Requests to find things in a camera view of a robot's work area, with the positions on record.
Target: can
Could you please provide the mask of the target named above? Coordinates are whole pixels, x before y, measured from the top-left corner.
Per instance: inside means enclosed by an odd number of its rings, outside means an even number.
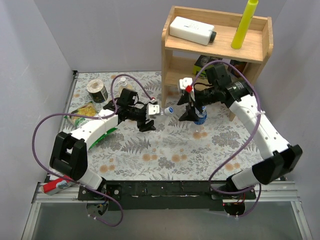
[[[106,87],[104,82],[100,79],[91,80],[87,84],[86,89],[95,103],[100,104],[108,99]]]

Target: floral tablecloth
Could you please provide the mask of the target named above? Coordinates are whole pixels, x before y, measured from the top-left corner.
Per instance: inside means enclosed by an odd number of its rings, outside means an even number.
[[[116,72],[80,73],[77,78],[69,112],[92,101],[86,86],[90,80],[101,79],[110,97],[111,80]],[[158,71],[126,72],[136,77],[147,92],[161,101],[161,73]],[[142,102],[148,98],[140,87],[130,81]],[[114,88],[115,96],[118,87]],[[207,106],[207,120],[202,132],[193,132],[191,122],[179,122],[185,106],[177,106],[177,89],[169,92],[166,105],[172,106],[174,115],[155,124],[156,131],[139,132],[136,122],[125,121],[118,130],[108,135],[88,151],[88,165],[106,180],[207,180],[209,175],[227,157],[235,152],[249,134],[237,119],[230,122],[228,109],[220,104]],[[106,103],[94,103],[100,111]],[[68,122],[64,131],[73,129]],[[261,161],[254,142],[236,156],[215,176],[225,180],[228,176]]]

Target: gray floor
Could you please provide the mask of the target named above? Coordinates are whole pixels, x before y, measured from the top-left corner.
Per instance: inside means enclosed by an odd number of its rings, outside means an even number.
[[[105,215],[110,222],[116,222],[120,212]],[[254,212],[239,220],[206,209],[126,210],[122,224],[114,228],[87,217],[85,203],[42,203],[32,239],[300,240],[302,237],[290,202],[260,202]]]

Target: wall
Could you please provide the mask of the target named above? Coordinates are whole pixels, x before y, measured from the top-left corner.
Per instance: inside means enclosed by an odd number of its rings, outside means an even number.
[[[278,131],[303,155],[294,172],[314,239],[320,239],[320,2],[287,0],[273,25],[273,55],[256,88]]]
[[[286,0],[260,1],[275,21]],[[35,0],[66,61],[80,72],[161,69],[172,5],[242,13],[247,0]]]
[[[72,71],[33,0],[0,0],[0,23],[0,233],[17,240],[46,175],[32,156],[33,129],[64,109]],[[37,136],[46,165],[60,120],[45,123]]]

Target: shelf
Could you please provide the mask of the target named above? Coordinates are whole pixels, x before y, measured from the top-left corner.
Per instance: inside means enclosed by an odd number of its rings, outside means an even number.
[[[166,72],[164,84],[166,86],[177,87],[179,79],[195,78],[192,74],[194,64],[197,60],[185,57],[173,56]],[[198,78],[197,83],[208,84],[207,79]],[[204,86],[197,86],[197,89],[202,90]]]
[[[230,45],[237,28],[214,25],[214,30],[216,31],[214,42],[207,46],[169,35],[164,45],[165,49],[252,63],[262,63],[264,60],[261,31],[249,29],[242,48],[233,49]]]

